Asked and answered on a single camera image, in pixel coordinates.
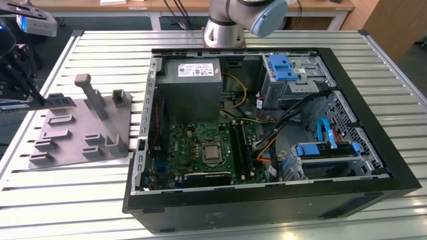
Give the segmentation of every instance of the cpu socket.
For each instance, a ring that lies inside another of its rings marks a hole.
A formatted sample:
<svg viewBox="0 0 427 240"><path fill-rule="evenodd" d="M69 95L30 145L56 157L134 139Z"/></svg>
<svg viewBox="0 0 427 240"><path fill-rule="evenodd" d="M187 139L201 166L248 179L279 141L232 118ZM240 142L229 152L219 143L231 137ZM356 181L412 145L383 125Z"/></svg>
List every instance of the cpu socket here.
<svg viewBox="0 0 427 240"><path fill-rule="evenodd" d="M223 161L221 141L219 139L201 142L201 162L204 164L219 164Z"/></svg>

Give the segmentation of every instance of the gray carpet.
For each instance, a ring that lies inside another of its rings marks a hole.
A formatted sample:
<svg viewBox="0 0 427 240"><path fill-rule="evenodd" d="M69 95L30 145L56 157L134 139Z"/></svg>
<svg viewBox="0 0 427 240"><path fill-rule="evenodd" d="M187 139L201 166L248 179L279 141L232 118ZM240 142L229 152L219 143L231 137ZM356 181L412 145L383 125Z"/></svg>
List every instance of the gray carpet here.
<svg viewBox="0 0 427 240"><path fill-rule="evenodd" d="M195 29L200 29L205 25L207 20L207 17L192 17L191 21ZM152 30L148 17L66 17L64 22L65 26L58 28L57 37L48 38L34 44L34 49L42 61L42 67L37 72L37 78L40 79L37 81L38 86L42 85L44 80L48 78L73 30ZM180 30L177 24L172 24L172 21L166 17L160 18L160 23L164 30ZM420 46L415 44L397 63L397 66L425 96L427 50L421 50ZM8 144L12 141L24 116L25 113L9 113L0 116L0 143ZM5 147L0 147L0 157L5 150Z"/></svg>

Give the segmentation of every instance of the slatted table surface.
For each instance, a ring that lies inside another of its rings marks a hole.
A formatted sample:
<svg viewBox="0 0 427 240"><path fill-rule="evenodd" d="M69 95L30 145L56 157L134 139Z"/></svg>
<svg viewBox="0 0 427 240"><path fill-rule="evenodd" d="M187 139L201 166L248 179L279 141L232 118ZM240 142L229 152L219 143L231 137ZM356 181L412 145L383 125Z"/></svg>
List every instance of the slatted table surface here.
<svg viewBox="0 0 427 240"><path fill-rule="evenodd" d="M224 228L161 235L164 239L395 239L427 237L427 101L368 36L355 31L287 31L267 38L245 34L248 47L325 47L356 85L424 188L348 218ZM130 93L129 149L136 148L152 48L200 48L199 31L86 31L69 39L42 94L73 99L76 74L90 74L102 95ZM153 238L121 213L128 157L28 170L28 155L45 111L28 113L0 161L0 239Z"/></svg>

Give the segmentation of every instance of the power supply label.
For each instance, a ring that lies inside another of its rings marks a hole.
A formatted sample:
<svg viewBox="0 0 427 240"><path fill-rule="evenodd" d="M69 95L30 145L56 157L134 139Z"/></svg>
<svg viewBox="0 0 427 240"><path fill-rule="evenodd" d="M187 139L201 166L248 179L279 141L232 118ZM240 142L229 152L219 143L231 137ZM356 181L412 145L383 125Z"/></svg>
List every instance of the power supply label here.
<svg viewBox="0 0 427 240"><path fill-rule="evenodd" d="M180 64L177 66L179 77L205 77L213 75L212 63Z"/></svg>

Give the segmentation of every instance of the yellow wire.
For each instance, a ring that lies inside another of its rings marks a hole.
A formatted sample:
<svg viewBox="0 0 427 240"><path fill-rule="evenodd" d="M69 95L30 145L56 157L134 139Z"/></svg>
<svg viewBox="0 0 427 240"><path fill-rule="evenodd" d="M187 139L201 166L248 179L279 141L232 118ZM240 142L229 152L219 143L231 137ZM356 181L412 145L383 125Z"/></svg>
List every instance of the yellow wire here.
<svg viewBox="0 0 427 240"><path fill-rule="evenodd" d="M231 74L228 74L228 73L223 73L221 75L225 75L225 76L228 76L228 77L231 77L239 84L240 84L240 86L241 86L241 88L243 88L243 99L241 99L241 101L236 104L236 105L233 105L233 106L228 106L228 107L223 107L223 108L220 108L220 110L228 110L228 109L235 109L236 107L239 107L244 102L245 102L245 100L247 100L247 87L244 86L244 84L241 83L241 81L233 76L233 75L231 75Z"/></svg>

